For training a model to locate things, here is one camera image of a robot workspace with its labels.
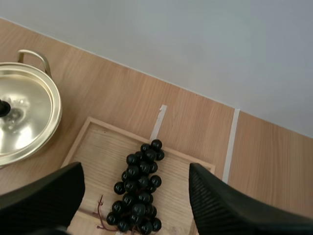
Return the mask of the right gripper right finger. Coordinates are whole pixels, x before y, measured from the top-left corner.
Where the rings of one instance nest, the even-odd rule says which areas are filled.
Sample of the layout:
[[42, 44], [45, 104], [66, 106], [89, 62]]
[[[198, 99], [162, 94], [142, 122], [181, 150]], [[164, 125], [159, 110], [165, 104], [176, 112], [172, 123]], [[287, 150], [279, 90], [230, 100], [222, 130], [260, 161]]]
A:
[[199, 163], [189, 166], [189, 198], [201, 235], [311, 235], [312, 219], [253, 199]]

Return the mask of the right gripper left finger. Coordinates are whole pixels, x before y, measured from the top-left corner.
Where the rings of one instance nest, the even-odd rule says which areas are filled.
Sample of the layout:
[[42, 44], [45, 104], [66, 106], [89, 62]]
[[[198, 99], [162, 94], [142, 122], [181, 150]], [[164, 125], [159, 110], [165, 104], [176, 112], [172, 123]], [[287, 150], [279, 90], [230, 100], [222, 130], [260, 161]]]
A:
[[2, 235], [67, 235], [85, 194], [80, 162], [0, 197]]

